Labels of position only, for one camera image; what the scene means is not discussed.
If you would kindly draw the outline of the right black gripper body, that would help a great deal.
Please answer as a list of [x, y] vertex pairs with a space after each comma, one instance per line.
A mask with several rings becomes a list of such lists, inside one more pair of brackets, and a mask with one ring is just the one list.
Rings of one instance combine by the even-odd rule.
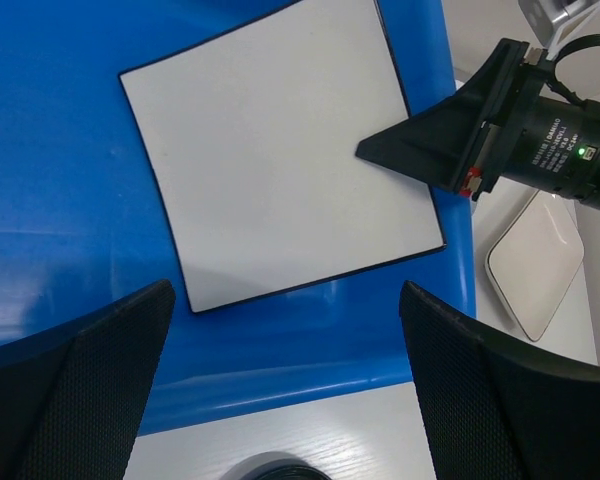
[[452, 97], [447, 189], [473, 199], [500, 178], [600, 211], [600, 102], [543, 96], [565, 88], [544, 50], [502, 39]]

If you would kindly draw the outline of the large square white plate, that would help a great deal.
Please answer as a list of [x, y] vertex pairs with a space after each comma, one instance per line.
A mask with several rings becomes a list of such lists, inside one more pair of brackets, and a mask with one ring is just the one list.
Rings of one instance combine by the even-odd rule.
[[297, 1], [121, 74], [202, 313], [440, 250], [429, 188], [357, 158], [404, 120], [374, 1]]

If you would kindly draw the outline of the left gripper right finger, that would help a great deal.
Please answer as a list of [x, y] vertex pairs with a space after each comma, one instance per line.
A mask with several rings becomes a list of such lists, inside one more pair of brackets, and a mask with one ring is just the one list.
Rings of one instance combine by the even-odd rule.
[[439, 479], [600, 479], [600, 366], [530, 345], [413, 282], [399, 313]]

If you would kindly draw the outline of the small rectangular white dish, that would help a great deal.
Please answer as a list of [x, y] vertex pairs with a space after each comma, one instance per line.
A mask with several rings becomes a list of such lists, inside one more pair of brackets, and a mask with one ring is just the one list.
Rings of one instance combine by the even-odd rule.
[[490, 247], [484, 265], [509, 317], [537, 342], [583, 259], [584, 245], [563, 199], [537, 191]]

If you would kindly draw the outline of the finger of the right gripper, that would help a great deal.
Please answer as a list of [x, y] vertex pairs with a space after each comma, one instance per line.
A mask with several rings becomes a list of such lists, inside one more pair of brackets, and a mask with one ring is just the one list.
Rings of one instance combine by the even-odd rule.
[[525, 44], [499, 41], [452, 96], [359, 142], [357, 158], [451, 193], [465, 189], [489, 128], [503, 125], [505, 101]]

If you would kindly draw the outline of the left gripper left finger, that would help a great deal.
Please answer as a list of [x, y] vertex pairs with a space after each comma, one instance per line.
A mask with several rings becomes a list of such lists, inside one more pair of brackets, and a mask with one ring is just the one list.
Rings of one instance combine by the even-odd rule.
[[175, 304], [160, 280], [0, 346], [0, 479], [121, 479]]

